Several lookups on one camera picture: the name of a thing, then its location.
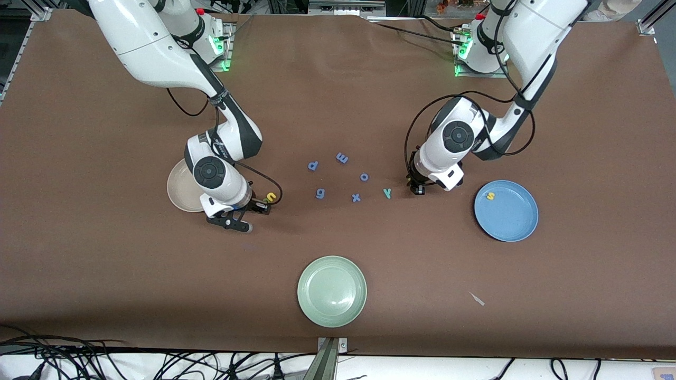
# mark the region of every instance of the metal frame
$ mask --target metal frame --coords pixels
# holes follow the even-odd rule
[[[31,12],[31,21],[47,21],[52,9],[62,7],[60,0],[21,0],[21,2]]]
[[[310,0],[308,14],[315,16],[351,14],[366,19],[387,15],[384,0]]]
[[[233,59],[233,49],[235,48],[236,31],[237,24],[234,22],[223,23],[223,35],[228,38],[223,41],[223,56],[219,57],[216,61],[214,61],[213,64],[211,64],[212,71],[224,72],[230,70],[230,64]]]
[[[303,376],[303,380],[333,380],[335,378],[340,350],[339,340],[340,338],[334,337],[324,338],[321,349],[314,357],[308,372]]]
[[[317,351],[322,349],[322,345],[324,344],[324,341],[326,341],[328,338],[319,338],[317,339]],[[338,353],[340,354],[345,354],[347,353],[347,338],[338,338]]]
[[[423,14],[427,0],[409,0],[408,1],[408,15]]]
[[[7,96],[7,90],[9,89],[9,86],[11,84],[11,80],[14,77],[14,73],[16,72],[16,68],[19,66],[19,61],[21,60],[21,57],[24,55],[24,49],[26,48],[26,45],[28,44],[28,38],[30,37],[30,33],[33,31],[34,26],[35,26],[35,21],[32,21],[30,23],[30,26],[28,27],[28,30],[26,31],[26,36],[24,37],[24,40],[21,42],[21,47],[19,48],[19,53],[16,55],[16,59],[14,60],[14,65],[12,65],[12,67],[11,67],[11,71],[9,72],[9,76],[7,76],[7,83],[5,83],[5,86],[2,89],[2,93],[0,93],[0,105],[2,105],[3,101],[5,100],[5,97]]]
[[[652,8],[645,17],[639,19],[636,22],[636,28],[638,29],[639,34],[642,36],[650,36],[655,34],[655,29],[653,26],[657,23],[662,17],[664,17],[667,12],[671,11],[676,6],[676,0],[662,0],[659,4]]]

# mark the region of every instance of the table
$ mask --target table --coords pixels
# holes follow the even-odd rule
[[[357,17],[256,16],[220,77],[264,136],[247,163],[285,191],[244,235],[166,195],[185,141],[215,115],[184,116],[126,73],[93,20],[55,10],[0,108],[0,320],[155,348],[303,352],[330,335],[364,354],[672,358],[676,103],[656,46],[617,22],[580,24],[559,50],[532,146],[467,157],[463,186],[414,197],[402,145],[417,111],[468,89],[509,98],[509,84],[455,78],[445,43]],[[522,242],[474,220],[476,192],[496,179],[538,202]],[[295,299],[303,268],[331,254],[368,283],[364,311],[339,329],[313,325]]]

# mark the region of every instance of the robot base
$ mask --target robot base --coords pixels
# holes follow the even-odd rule
[[[216,58],[210,66],[214,72],[225,72],[230,70],[231,60],[233,58],[233,48],[235,47],[235,30],[237,26],[232,22],[222,22],[220,34],[221,36],[226,37],[223,41],[216,42],[216,48],[219,49],[222,53]]]
[[[462,42],[463,45],[453,45],[453,61],[455,66],[455,75],[456,76],[472,76],[474,78],[507,78],[507,76],[502,72],[500,68],[493,72],[478,72],[472,70],[467,63],[460,59],[458,56],[462,53],[466,53],[466,50],[472,48],[474,44],[471,40],[470,25],[463,24],[460,28],[455,28],[450,32],[452,41]]]

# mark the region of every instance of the metal bracket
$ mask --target metal bracket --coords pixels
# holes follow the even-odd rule
[[[223,44],[223,55],[211,65],[213,71],[224,72],[230,70],[230,64],[233,59],[233,49],[235,47],[236,29],[237,25],[233,22],[223,23],[222,35],[228,38],[221,42]]]
[[[640,34],[642,36],[652,36],[653,34],[655,34],[655,28],[653,28],[652,26],[647,30],[643,29],[643,24],[641,24],[641,19],[638,19],[636,21],[636,29],[638,29],[638,34]]]
[[[317,339],[317,351],[322,349],[322,344],[328,338],[319,338]],[[347,352],[347,338],[338,338],[338,352],[344,354]]]
[[[345,349],[347,343],[340,344],[340,339],[347,338],[319,338],[324,341],[320,344],[319,352],[314,357],[308,372],[303,376],[303,380],[334,380],[336,375],[336,367],[338,366],[338,351],[344,344]]]
[[[33,14],[30,17],[30,21],[36,22],[36,21],[47,21],[51,17],[51,12],[53,9],[44,7],[43,8],[45,11],[41,14]]]

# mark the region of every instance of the white robotic arm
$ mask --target white robotic arm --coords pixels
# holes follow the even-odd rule
[[[518,0],[512,7],[515,2],[504,5],[501,0],[495,1],[504,5],[505,10],[501,11],[506,21],[503,20],[504,29],[500,28],[498,36],[504,39],[503,50],[521,75],[524,85],[520,93],[502,118],[496,118],[465,97],[448,101],[432,121],[429,138],[412,156],[409,185],[413,193],[424,194],[428,180],[446,191],[462,183],[464,174],[460,161],[470,151],[482,160],[505,155],[554,75],[558,46],[588,6],[586,0]],[[489,14],[487,20],[494,19]],[[489,28],[496,28],[497,20],[491,21]],[[482,67],[486,72],[497,69],[497,59],[500,59],[482,44],[474,44],[467,57],[473,62],[473,68]],[[479,64],[481,60],[495,64]]]
[[[180,1],[171,0],[171,6],[165,4],[160,14],[159,4],[164,0],[146,1],[89,0],[89,7],[111,48],[134,78],[155,87],[198,89],[223,114],[224,123],[188,140],[184,157],[204,190],[200,201],[208,222],[249,232],[251,225],[241,220],[243,213],[268,213],[270,206],[253,198],[249,183],[233,164],[258,153],[263,142],[261,132],[200,56],[211,56],[208,51],[200,55],[187,52],[204,46],[202,19]],[[169,32],[161,17],[178,36]],[[183,33],[188,30],[192,32],[186,37]],[[185,49],[175,39],[185,44]]]

